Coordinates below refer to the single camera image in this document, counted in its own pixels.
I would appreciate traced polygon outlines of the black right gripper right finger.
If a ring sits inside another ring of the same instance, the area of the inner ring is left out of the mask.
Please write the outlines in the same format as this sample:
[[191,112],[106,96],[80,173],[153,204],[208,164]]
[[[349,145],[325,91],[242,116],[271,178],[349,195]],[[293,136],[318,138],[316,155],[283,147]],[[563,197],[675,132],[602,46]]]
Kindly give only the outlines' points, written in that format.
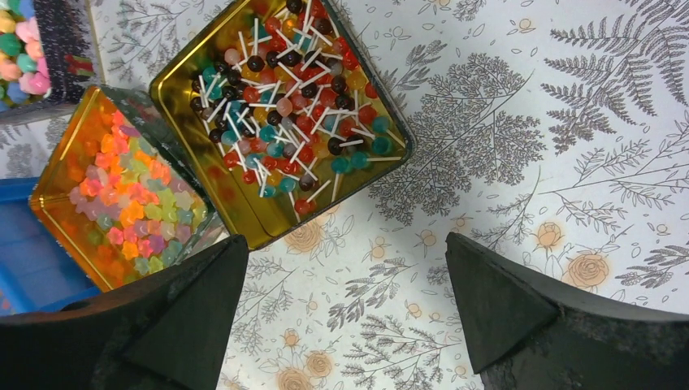
[[688,317],[585,292],[458,233],[446,262],[487,389],[685,389]]

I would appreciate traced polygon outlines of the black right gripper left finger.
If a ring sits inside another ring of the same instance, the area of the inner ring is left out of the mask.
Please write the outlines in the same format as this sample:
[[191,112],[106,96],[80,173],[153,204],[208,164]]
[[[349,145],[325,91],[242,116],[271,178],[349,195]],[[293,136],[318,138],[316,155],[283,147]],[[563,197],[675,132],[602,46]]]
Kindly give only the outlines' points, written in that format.
[[215,388],[248,260],[230,236],[61,310],[3,317],[2,388]]

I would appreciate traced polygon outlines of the blue plastic bin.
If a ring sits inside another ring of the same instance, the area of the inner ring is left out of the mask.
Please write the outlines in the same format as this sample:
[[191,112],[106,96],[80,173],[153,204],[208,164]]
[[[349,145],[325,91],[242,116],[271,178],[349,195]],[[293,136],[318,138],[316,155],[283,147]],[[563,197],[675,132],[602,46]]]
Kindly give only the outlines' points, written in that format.
[[1,180],[1,316],[55,312],[101,293],[30,209],[36,183]]

